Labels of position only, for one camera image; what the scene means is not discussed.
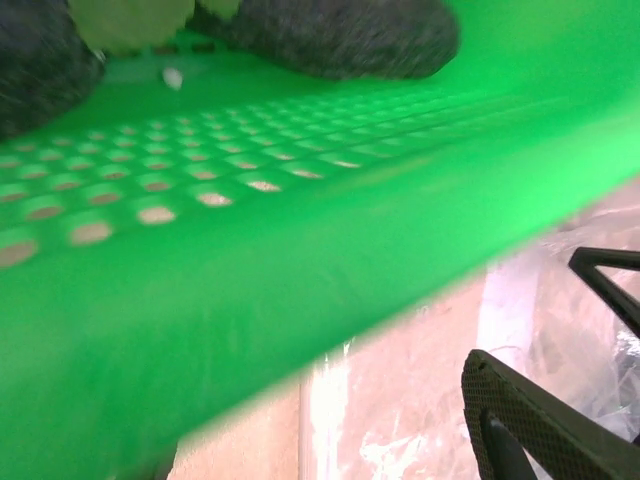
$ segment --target gray fuzzy object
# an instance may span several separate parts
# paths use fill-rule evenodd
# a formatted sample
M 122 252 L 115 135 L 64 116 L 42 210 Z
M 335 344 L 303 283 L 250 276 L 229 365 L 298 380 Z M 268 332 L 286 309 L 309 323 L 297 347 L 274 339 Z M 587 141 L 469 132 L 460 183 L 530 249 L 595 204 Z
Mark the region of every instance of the gray fuzzy object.
M 456 17 L 440 0 L 244 0 L 229 22 L 198 6 L 189 27 L 332 79 L 428 77 L 460 42 Z
M 104 57 L 76 33 L 66 0 L 0 0 L 0 141 L 84 101 Z

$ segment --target green plastic tray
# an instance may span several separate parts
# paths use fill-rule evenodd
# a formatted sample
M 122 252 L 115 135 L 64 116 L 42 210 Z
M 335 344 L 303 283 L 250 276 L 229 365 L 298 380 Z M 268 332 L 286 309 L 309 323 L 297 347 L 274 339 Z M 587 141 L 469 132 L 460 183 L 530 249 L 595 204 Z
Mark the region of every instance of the green plastic tray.
M 2 478 L 140 466 L 640 171 L 635 2 L 454 7 L 426 81 L 183 36 L 0 147 Z

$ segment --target small white pebble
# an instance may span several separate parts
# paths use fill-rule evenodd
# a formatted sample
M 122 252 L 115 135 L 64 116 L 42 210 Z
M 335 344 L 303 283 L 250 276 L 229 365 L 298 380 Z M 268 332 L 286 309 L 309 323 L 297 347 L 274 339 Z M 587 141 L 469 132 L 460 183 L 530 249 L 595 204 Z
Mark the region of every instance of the small white pebble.
M 182 88 L 182 73 L 171 67 L 167 67 L 162 71 L 162 79 L 164 83 L 173 90 Z

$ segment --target plastic bag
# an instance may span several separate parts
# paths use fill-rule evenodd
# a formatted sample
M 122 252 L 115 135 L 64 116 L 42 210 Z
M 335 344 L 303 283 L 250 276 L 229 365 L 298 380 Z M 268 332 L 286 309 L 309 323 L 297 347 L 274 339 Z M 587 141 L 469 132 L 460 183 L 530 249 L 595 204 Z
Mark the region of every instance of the plastic bag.
M 640 341 L 566 264 L 580 245 L 640 250 L 639 225 L 636 180 L 486 274 L 328 355 L 307 385 L 301 478 L 479 478 L 460 388 L 472 348 L 634 438 Z M 633 273 L 605 273 L 640 296 Z

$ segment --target transparent plastic wrap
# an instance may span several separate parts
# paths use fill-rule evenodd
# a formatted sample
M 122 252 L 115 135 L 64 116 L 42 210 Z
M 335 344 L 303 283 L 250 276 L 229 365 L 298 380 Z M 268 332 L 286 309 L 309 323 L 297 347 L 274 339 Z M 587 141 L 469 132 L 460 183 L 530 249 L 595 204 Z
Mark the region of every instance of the transparent plastic wrap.
M 640 341 L 567 262 L 581 245 L 640 250 L 639 227 L 636 180 L 428 305 L 328 355 L 303 394 L 301 478 L 479 478 L 460 387 L 473 348 L 633 439 L 640 433 Z M 603 271 L 640 297 L 633 273 Z

